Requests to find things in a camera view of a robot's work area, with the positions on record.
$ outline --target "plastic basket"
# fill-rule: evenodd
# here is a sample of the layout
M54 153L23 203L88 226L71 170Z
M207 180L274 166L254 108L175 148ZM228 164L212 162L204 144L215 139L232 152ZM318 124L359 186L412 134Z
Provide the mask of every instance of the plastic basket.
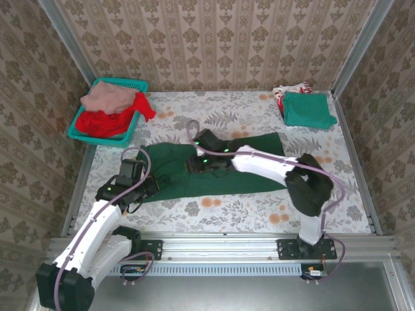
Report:
M132 89L137 89L138 91L143 92L143 93L147 92L147 89L148 89L148 83L145 81L124 79L124 78L111 78L111 77L102 77L102 78L96 79L91 88L93 88L100 81L115 84L117 86L130 87ZM84 141L85 143L88 143L88 144L103 144L105 146L112 146L112 147L119 147L119 148L128 147L128 145L130 144L132 135L134 133L134 128L137 125L138 118L141 115L138 111L134 113L134 116L132 117L131 123L126 132L116 135L116 136L112 136L112 137L96 138L96 137L91 137L88 134L81 133L75 128L75 123L79 115L83 111L85 111L85 109L83 106L81 106L78 110L77 115L75 115L75 118L73 119L71 123L71 126L69 127L67 131L67 135L70 138L78 139L79 141Z

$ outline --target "green cloth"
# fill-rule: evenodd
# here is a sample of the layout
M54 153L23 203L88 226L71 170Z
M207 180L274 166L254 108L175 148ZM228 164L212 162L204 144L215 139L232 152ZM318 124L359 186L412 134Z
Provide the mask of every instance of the green cloth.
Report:
M326 94L286 93L284 122L288 126L308 126L328 130L337 119L330 115Z
M252 148L284 156L277 133L236 140ZM206 195L266 192L285 188L271 179L235 170L190 174L186 171L185 162L189 156L196 154L195 148L190 144L160 143L141 146L141 148L147 151L151 158L150 172L160 188L159 193L144 202ZM141 153L138 154L137 159L147 162Z

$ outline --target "patterned wallpaper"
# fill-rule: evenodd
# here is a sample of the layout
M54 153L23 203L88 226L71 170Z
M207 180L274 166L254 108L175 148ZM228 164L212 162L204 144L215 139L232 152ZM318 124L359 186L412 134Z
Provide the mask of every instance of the patterned wallpaper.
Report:
M415 287L415 1L394 1L341 103L386 234Z
M57 0L96 76L150 91L330 89L375 0Z
M86 84L36 1L0 1L0 310L24 310L58 236L84 146L66 137Z

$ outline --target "folded cloth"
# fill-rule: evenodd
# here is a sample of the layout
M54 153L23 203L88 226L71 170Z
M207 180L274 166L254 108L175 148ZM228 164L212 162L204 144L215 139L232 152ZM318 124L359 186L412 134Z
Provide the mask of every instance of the folded cloth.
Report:
M156 115L144 94L137 93L133 104L121 113L107 115L102 110L83 111L75 123L75 128L81 133L99 138L125 133L136 110L144 115L146 122Z
M111 83L100 81L91 89L88 95L81 97L80 102L86 111L102 110L107 115L110 115L122 112L131 106L136 93L136 89L115 86Z
M286 93L284 121L288 126L328 129L337 119L330 115L326 94Z
M291 92L291 93L312 93L313 89L311 89L311 86L307 81L304 81L302 83L296 84L295 86L279 86L272 89L272 92L274 93L275 99L277 100L277 105L279 108L279 112L281 112L281 115L284 118L284 105L283 105L283 99L285 92Z

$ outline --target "green pants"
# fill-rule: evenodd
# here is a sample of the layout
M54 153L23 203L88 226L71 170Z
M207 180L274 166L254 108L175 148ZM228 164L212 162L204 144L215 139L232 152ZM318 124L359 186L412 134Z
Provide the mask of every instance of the green pants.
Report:
M240 138L238 141L260 151L284 156L277 133ZM235 170L191 174L186 171L185 163L189 156L196 154L196 150L190 144L160 143L142 146L142 149L146 150L151 158L151 173L160 188L157 195L145 202L207 195L266 192L285 188L271 179ZM143 154L138 154L137 159L147 162Z

